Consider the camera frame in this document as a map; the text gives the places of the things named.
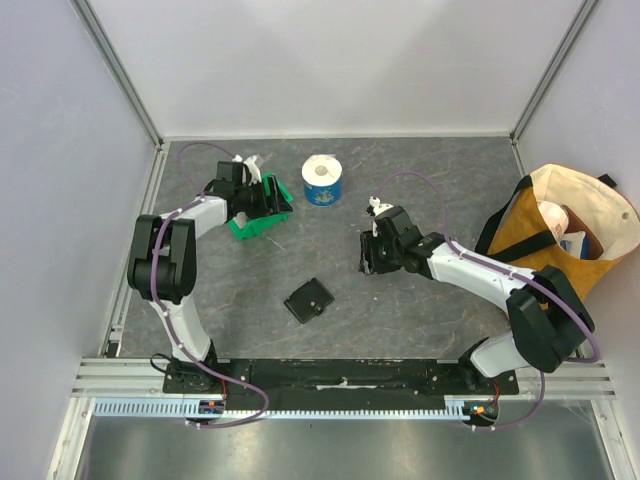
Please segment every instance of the gray mat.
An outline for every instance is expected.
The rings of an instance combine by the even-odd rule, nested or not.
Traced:
[[[246,157],[257,153],[294,195],[291,218],[260,237],[239,242],[227,226],[198,241],[196,305],[222,357],[457,358],[477,340],[508,330],[493,305],[454,286],[406,272],[365,277],[358,272],[359,232],[371,228],[368,197],[389,174],[414,169],[430,175],[450,202],[451,232],[472,247],[484,221],[519,179],[506,138],[247,140],[226,142]],[[156,212],[194,198],[171,148]],[[344,168],[343,195],[325,208],[304,198],[300,168],[312,154],[335,154]],[[203,184],[224,158],[191,147],[185,165]],[[393,180],[382,196],[403,206],[423,234],[440,231],[438,199],[419,179]],[[301,325],[283,305],[317,277],[335,302]],[[160,320],[134,293],[121,356],[170,352]]]

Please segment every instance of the white wall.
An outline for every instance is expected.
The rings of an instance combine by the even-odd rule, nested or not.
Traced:
[[[640,3],[605,0],[533,123],[521,153],[530,171],[549,162],[608,172],[640,209]],[[640,252],[587,299],[616,392],[640,449]]]
[[[153,147],[66,0],[0,16],[0,478],[42,479]]]
[[[92,0],[166,136],[508,132],[580,0]]]

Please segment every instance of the green plastic holder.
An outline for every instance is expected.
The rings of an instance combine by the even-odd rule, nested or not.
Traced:
[[[266,179],[271,176],[273,176],[273,172],[267,172],[262,175],[262,184],[264,185],[264,191],[267,195],[271,192],[269,191],[269,183],[266,182]],[[280,180],[276,179],[276,181],[278,182],[278,187],[280,187],[280,191],[282,192],[284,199],[288,203],[293,202],[293,195],[289,193],[289,190],[280,183]],[[229,228],[238,240],[245,240],[247,238],[257,237],[267,228],[289,218],[289,215],[291,215],[291,212],[278,213],[277,215],[271,215],[263,218],[254,218],[252,220],[248,220],[247,224],[243,228],[240,228],[235,220],[231,220],[229,222]]]

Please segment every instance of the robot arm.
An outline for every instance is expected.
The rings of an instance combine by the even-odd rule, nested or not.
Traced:
[[[482,257],[485,265],[463,257],[466,250],[453,242],[454,251],[439,233],[423,236],[402,207],[370,200],[375,216],[372,230],[362,232],[360,270],[384,274],[404,268],[430,280],[451,283],[474,293],[509,315],[511,332],[474,345],[465,358],[483,377],[533,366],[551,373],[584,341],[584,334],[561,309],[517,277],[535,280],[552,290],[584,321],[593,321],[561,270],[547,266],[540,272],[513,267]],[[490,268],[511,272],[503,275]]]
[[[235,219],[243,227],[247,219],[290,212],[275,177],[266,179],[269,194],[265,193],[259,164],[253,156],[246,161],[218,162],[216,178],[205,187],[205,197],[170,224],[158,261],[158,294],[168,309],[172,325],[184,347],[198,360],[214,364],[215,349],[200,323],[192,291],[197,276],[196,240],[209,230]],[[158,230],[169,214],[141,215],[136,221],[127,281],[149,301],[160,316],[165,329],[166,319],[159,305],[151,297],[151,260]],[[182,362],[190,359],[172,343],[172,355]]]

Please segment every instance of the black mount plate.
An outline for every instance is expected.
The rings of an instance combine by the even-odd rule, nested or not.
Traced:
[[[271,411],[442,409],[445,395],[493,395],[494,381],[501,395],[519,393],[513,371],[470,385],[469,375],[455,361],[232,359],[220,360],[214,369],[234,378],[244,376],[265,390]],[[262,406],[262,398],[250,390],[227,386],[228,409]],[[362,388],[340,388],[344,386]],[[210,393],[218,392],[216,382]]]

